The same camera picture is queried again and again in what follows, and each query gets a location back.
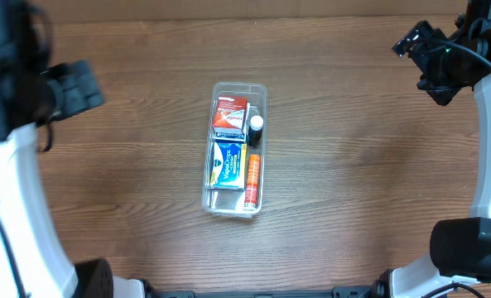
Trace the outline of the white blue plaster box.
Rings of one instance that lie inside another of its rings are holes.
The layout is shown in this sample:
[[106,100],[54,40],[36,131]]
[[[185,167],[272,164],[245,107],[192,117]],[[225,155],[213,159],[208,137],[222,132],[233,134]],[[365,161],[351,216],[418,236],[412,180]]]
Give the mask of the white blue plaster box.
[[245,143],[247,141],[247,134],[241,133],[229,133],[229,132],[216,132],[214,134],[214,139],[217,142],[241,142]]

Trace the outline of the red white medicine box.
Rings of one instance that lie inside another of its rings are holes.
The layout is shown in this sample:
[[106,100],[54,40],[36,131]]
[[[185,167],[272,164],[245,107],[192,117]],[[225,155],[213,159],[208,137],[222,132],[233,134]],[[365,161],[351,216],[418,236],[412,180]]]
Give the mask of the red white medicine box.
[[248,99],[240,96],[219,96],[214,113],[216,132],[239,134],[243,131]]

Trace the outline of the blue yellow VapoDrops box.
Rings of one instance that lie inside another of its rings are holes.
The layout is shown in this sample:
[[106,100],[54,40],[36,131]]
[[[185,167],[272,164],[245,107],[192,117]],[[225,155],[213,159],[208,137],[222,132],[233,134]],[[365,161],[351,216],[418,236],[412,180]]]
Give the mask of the blue yellow VapoDrops box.
[[213,189],[243,189],[246,155],[247,145],[244,143],[216,142],[209,186]]

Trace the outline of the dark syrup bottle white cap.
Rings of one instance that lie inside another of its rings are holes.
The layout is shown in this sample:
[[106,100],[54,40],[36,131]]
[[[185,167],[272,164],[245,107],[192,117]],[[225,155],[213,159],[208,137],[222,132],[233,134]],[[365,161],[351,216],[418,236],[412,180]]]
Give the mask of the dark syrup bottle white cap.
[[260,115],[251,117],[248,127],[248,145],[257,148],[262,138],[264,120]]

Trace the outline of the orange tablet tube white cap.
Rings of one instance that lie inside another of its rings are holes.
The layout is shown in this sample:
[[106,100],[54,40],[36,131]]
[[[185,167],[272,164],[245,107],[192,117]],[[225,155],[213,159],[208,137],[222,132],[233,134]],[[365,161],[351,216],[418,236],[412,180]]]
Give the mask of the orange tablet tube white cap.
[[251,155],[248,163],[248,176],[246,180],[246,191],[244,208],[256,209],[258,206],[258,183],[260,178],[262,158],[259,155]]

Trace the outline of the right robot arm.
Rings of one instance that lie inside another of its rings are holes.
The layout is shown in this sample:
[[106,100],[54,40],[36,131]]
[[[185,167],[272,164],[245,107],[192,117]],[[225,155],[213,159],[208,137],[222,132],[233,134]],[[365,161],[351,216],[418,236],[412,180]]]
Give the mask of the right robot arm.
[[414,262],[386,270],[371,286],[335,287],[334,297],[446,297],[491,283],[491,0],[470,0],[447,36],[418,22],[392,51],[421,71],[417,83],[438,105],[471,89],[479,124],[476,185],[467,217],[443,219],[431,231],[429,250]]

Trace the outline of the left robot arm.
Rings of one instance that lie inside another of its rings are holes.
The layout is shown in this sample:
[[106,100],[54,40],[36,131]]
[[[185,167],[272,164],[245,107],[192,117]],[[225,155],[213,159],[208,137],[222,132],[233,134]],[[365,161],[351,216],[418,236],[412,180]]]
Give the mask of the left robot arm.
[[50,65],[49,17],[25,1],[0,1],[0,296],[146,297],[137,279],[102,258],[73,263],[51,218],[37,155],[40,127],[96,108],[89,64]]

